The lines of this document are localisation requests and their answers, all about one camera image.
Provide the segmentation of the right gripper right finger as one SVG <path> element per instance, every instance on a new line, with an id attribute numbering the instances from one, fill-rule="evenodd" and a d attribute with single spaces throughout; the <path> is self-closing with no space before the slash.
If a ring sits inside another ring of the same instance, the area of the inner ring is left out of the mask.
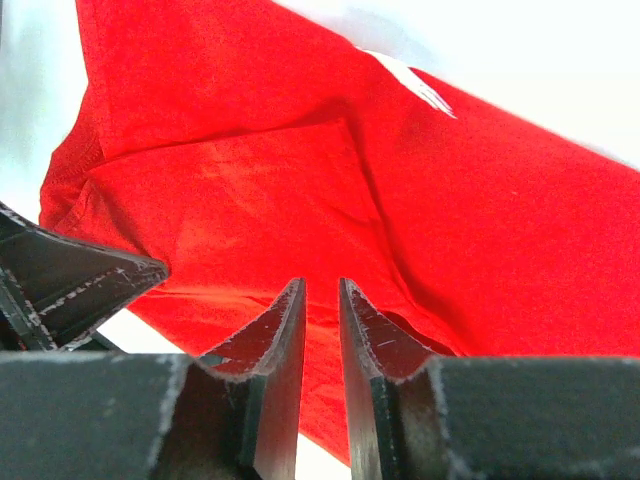
<path id="1" fill-rule="evenodd" d="M 356 479 L 635 479 L 639 362 L 437 354 L 340 284 Z"/>

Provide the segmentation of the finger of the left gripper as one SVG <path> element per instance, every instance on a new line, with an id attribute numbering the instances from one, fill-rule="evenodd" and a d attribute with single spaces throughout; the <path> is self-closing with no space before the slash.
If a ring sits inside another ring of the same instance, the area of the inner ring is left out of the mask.
<path id="1" fill-rule="evenodd" d="M 156 259 L 43 229 L 1 206 L 1 348 L 75 350 L 169 277 Z"/>

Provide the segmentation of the red t shirt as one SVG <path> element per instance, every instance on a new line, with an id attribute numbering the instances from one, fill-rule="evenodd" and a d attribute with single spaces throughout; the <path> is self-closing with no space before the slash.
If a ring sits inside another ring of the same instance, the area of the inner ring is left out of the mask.
<path id="1" fill-rule="evenodd" d="M 307 281 L 302 432 L 349 458 L 338 283 L 440 353 L 639 352 L 639 176 L 270 1 L 80 1 L 88 89 L 41 224 L 165 262 L 199 355 Z"/>

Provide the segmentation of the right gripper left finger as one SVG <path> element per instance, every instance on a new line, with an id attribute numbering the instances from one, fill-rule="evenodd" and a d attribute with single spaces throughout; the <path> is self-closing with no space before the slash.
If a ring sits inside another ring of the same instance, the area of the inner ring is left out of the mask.
<path id="1" fill-rule="evenodd" d="M 291 479 L 306 284 L 208 354 L 3 353 L 5 479 Z"/>

